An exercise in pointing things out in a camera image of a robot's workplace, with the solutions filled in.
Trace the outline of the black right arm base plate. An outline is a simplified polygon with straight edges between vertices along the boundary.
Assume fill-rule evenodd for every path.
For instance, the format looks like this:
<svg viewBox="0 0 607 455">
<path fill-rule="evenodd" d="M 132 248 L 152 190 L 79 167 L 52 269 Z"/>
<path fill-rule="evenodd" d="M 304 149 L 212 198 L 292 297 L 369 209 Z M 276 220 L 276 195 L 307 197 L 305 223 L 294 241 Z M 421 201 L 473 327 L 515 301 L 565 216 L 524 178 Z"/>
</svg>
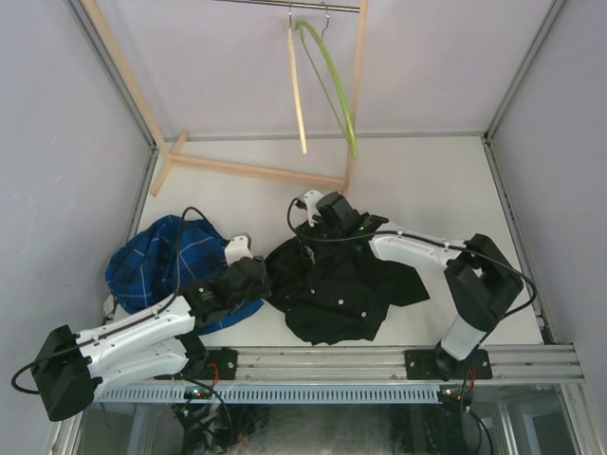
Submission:
<svg viewBox="0 0 607 455">
<path fill-rule="evenodd" d="M 477 379 L 492 379 L 493 372 L 488 352 L 475 350 L 464 360 L 456 360 L 435 349 L 412 349 L 404 352 L 407 378 L 410 380 L 463 379 L 467 371 L 475 372 Z"/>
</svg>

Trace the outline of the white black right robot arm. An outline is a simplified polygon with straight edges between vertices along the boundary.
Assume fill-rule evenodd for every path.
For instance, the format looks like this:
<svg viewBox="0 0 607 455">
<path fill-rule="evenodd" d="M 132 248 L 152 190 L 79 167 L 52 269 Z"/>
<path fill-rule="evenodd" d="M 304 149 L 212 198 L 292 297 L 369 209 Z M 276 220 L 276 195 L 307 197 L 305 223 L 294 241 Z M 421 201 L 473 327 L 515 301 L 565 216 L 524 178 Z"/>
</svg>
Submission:
<svg viewBox="0 0 607 455">
<path fill-rule="evenodd" d="M 386 217 L 359 212 L 336 191 L 308 191 L 290 205 L 307 218 L 293 232 L 311 244 L 366 248 L 384 263 L 444 278 L 456 316 L 432 350 L 430 369 L 442 380 L 468 369 L 497 325 L 517 313 L 513 303 L 531 283 L 484 234 L 450 240 L 417 233 Z"/>
</svg>

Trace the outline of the black button shirt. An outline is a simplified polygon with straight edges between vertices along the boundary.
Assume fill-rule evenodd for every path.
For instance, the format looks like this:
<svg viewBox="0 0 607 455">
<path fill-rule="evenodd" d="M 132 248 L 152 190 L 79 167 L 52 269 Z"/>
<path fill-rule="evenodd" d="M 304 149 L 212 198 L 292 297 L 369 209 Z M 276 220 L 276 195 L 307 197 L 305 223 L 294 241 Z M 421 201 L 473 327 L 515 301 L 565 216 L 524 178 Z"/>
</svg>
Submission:
<svg viewBox="0 0 607 455">
<path fill-rule="evenodd" d="M 288 329 L 312 345 L 375 339 L 389 308 L 430 294 L 411 266 L 382 261 L 364 242 L 317 243 L 293 237 L 266 258 L 267 301 Z"/>
</svg>

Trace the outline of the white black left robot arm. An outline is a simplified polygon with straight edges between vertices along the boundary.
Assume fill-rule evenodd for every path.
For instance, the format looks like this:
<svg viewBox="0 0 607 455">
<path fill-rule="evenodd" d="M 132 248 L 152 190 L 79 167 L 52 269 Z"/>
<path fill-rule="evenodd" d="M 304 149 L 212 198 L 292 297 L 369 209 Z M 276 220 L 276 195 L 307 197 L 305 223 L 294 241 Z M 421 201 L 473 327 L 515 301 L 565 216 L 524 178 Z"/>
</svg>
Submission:
<svg viewBox="0 0 607 455">
<path fill-rule="evenodd" d="M 258 257 L 229 264 L 216 281 L 196 280 L 127 318 L 73 332 L 54 329 L 11 387 L 41 398 L 48 419 L 63 421 L 106 392 L 157 376 L 196 379 L 209 364 L 198 332 L 270 291 Z"/>
</svg>

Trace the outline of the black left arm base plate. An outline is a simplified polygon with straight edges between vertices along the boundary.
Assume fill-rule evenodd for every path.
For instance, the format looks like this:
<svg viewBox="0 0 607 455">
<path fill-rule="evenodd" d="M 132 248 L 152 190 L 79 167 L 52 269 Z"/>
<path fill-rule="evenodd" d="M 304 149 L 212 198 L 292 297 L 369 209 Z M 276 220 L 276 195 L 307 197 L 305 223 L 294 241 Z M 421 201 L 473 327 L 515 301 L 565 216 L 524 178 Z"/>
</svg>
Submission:
<svg viewBox="0 0 607 455">
<path fill-rule="evenodd" d="M 185 367 L 178 373 L 155 376 L 169 379 L 171 376 L 187 376 L 195 380 L 220 381 L 236 377 L 238 352 L 229 348 L 211 349 L 188 358 Z"/>
</svg>

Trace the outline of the green plastic hanger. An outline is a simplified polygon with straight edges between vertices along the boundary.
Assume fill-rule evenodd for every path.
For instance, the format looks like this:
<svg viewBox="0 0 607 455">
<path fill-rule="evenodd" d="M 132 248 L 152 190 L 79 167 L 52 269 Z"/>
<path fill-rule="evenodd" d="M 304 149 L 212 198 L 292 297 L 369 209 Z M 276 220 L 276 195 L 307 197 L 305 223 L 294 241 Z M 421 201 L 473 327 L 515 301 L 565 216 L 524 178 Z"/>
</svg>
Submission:
<svg viewBox="0 0 607 455">
<path fill-rule="evenodd" d="M 324 93 L 325 98 L 333 112 L 333 115 L 334 115 L 338 125 L 340 126 L 341 132 L 342 132 L 344 138 L 346 139 L 346 142 L 349 146 L 350 154 L 353 158 L 358 158 L 359 157 L 359 146 L 358 146 L 358 139 L 357 139 L 357 134 L 356 134 L 356 130 L 355 130 L 353 112 L 351 111 L 348 100 L 345 96 L 345 92 L 344 92 L 344 89 L 343 89 L 343 86 L 341 83 L 341 79 L 340 79 L 338 70 L 333 62 L 333 59 L 326 47 L 326 43 L 324 40 L 324 33 L 328 30 L 329 25 L 330 25 L 330 11 L 324 11 L 324 12 L 325 12 L 325 27 L 322 29 L 321 32 L 318 32 L 309 22 L 307 22 L 305 20 L 293 21 L 293 19 L 292 19 L 292 21 L 293 21 L 293 40 L 294 40 L 294 34 L 298 33 L 304 53 L 305 53 L 309 63 L 311 64 L 312 69 L 314 70 L 314 73 L 317 76 L 317 79 L 322 88 L 322 92 Z M 338 113 L 338 109 L 336 108 L 335 104 L 331 100 L 331 96 L 329 95 L 328 89 L 327 89 L 326 85 L 324 84 L 320 71 L 318 70 L 317 66 L 315 65 L 314 60 L 312 59 L 312 56 L 306 46 L 305 39 L 304 39 L 305 31 L 307 31 L 310 34 L 311 38 L 313 39 L 314 43 L 317 45 L 320 53 L 322 54 L 323 60 L 326 64 L 331 81 L 334 85 L 336 95 L 339 100 L 341 114 Z"/>
</svg>

